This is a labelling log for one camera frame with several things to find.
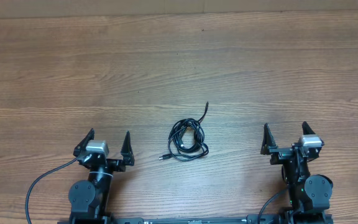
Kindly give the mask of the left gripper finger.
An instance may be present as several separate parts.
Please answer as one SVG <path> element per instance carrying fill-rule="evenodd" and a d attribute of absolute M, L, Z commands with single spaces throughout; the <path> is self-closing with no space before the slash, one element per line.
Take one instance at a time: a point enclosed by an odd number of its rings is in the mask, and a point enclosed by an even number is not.
<path fill-rule="evenodd" d="M 91 128 L 88 134 L 75 146 L 73 150 L 73 155 L 78 157 L 81 152 L 86 150 L 88 143 L 94 139 L 94 129 Z"/>
<path fill-rule="evenodd" d="M 135 163 L 135 158 L 131 146 L 131 135 L 130 132 L 127 131 L 126 136 L 124 138 L 124 142 L 121 148 L 121 155 L 123 163 L 126 166 L 133 166 Z"/>

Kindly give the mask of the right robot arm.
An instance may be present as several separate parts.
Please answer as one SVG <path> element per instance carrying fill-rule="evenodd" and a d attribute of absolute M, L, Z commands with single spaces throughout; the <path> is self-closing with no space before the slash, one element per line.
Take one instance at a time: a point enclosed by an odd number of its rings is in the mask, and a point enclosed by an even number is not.
<path fill-rule="evenodd" d="M 308 164 L 319 157 L 324 141 L 302 123 L 303 134 L 290 147 L 279 148 L 268 124 L 264 124 L 264 138 L 260 153 L 270 156 L 271 165 L 281 165 L 286 188 L 272 196 L 260 209 L 258 223 L 330 224 L 334 220 L 326 214 L 330 208 L 333 182 L 325 175 L 312 175 Z M 264 215 L 266 207 L 280 195 L 288 193 L 290 206 L 283 207 L 276 215 Z"/>

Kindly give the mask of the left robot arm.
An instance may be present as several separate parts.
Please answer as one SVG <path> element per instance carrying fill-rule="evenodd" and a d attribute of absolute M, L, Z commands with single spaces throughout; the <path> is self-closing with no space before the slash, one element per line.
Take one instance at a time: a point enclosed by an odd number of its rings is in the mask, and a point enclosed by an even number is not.
<path fill-rule="evenodd" d="M 69 189 L 71 212 L 63 223 L 117 223 L 114 215 L 106 211 L 114 172 L 124 172 L 135 164 L 130 132 L 126 133 L 121 148 L 121 159 L 110 159 L 105 140 L 95 140 L 91 129 L 78 143 L 73 155 L 79 165 L 89 170 L 86 180 L 75 182 Z"/>

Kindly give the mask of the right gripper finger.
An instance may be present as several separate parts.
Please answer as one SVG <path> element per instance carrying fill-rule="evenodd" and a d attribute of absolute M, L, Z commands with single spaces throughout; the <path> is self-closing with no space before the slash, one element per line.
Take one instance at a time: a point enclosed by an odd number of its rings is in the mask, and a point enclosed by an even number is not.
<path fill-rule="evenodd" d="M 269 128 L 269 124 L 264 124 L 264 137 L 262 140 L 262 147 L 260 153 L 262 155 L 269 155 L 277 149 L 277 145 Z"/>
<path fill-rule="evenodd" d="M 304 121 L 301 126 L 303 130 L 303 135 L 315 134 L 315 132 L 312 130 L 312 128 L 306 121 Z"/>

